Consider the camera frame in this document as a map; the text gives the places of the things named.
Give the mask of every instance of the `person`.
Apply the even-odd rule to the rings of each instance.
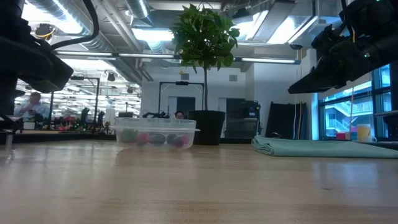
[[[175,119],[184,119],[184,113],[182,111],[177,111],[174,113]]]
[[[41,115],[43,119],[48,118],[50,108],[40,103],[42,95],[40,93],[31,93],[29,102],[21,105],[19,108],[14,110],[15,116],[21,118],[34,118],[36,115]]]

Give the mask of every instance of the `pink object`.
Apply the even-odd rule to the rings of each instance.
[[[189,137],[187,135],[181,136],[183,144],[189,144]]]
[[[137,135],[136,139],[137,139],[137,142],[148,143],[147,137],[148,137],[147,133],[142,133],[142,134]]]
[[[346,139],[346,133],[337,133],[336,134],[336,139],[337,140],[345,140]]]

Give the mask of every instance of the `green leaves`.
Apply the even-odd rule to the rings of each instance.
[[[232,55],[231,53],[229,53],[227,56],[224,57],[224,65],[229,67],[232,65],[232,63],[234,62],[234,55]]]
[[[217,71],[219,71],[221,68],[221,60],[217,60]]]
[[[223,17],[211,9],[199,11],[194,5],[183,7],[180,22],[170,28],[176,45],[175,53],[180,54],[182,66],[197,66],[205,69],[233,63],[231,50],[238,46],[239,29],[232,28],[230,18]]]
[[[239,32],[239,29],[236,28],[232,28],[229,32],[228,32],[232,37],[239,37],[239,35],[241,34]]]

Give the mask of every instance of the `plastic container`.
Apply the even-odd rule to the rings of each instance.
[[[134,147],[188,149],[197,122],[186,119],[115,118],[116,140]]]

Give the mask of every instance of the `teal cloth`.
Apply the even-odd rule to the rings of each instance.
[[[285,140],[254,137],[252,146],[269,156],[398,158],[398,151],[350,141]]]

